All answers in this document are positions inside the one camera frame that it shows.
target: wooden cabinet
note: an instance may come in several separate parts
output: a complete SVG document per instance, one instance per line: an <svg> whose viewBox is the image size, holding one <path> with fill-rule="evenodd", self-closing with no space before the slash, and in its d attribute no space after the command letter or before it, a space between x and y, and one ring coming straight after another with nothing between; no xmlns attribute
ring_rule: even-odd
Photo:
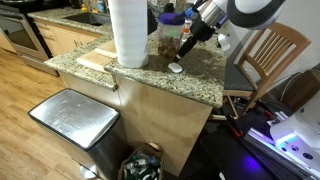
<svg viewBox="0 0 320 180"><path fill-rule="evenodd" d="M71 51L101 37L100 34L54 24L39 19L35 19L34 22L36 23L53 56Z"/></svg>
<svg viewBox="0 0 320 180"><path fill-rule="evenodd" d="M3 48L11 52L16 52L16 50L11 46L8 39L4 36L2 29L0 29L0 48Z"/></svg>

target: jar lid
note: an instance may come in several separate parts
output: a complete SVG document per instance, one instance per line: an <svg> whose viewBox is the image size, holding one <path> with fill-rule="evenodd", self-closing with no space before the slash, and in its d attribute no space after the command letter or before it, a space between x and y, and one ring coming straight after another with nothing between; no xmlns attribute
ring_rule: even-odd
<svg viewBox="0 0 320 180"><path fill-rule="evenodd" d="M184 24L184 19L179 19L176 22L172 21L177 15L178 15L177 13L162 13L162 14L160 14L159 21L162 24L183 25Z"/></svg>

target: glass jar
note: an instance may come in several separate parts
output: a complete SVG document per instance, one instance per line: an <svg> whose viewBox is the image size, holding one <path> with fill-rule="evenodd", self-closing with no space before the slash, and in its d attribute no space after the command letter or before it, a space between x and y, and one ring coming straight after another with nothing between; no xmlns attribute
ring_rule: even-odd
<svg viewBox="0 0 320 180"><path fill-rule="evenodd" d="M169 59L173 58L180 48L180 37L184 19L173 22L176 13L163 13L158 23L158 54Z"/></svg>

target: paper towel roll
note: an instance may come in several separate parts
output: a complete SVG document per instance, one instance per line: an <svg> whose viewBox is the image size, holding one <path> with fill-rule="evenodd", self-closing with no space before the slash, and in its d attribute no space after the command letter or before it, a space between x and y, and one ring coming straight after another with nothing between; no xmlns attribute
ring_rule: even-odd
<svg viewBox="0 0 320 180"><path fill-rule="evenodd" d="M128 68L148 63L147 0L109 0L118 62Z"/></svg>

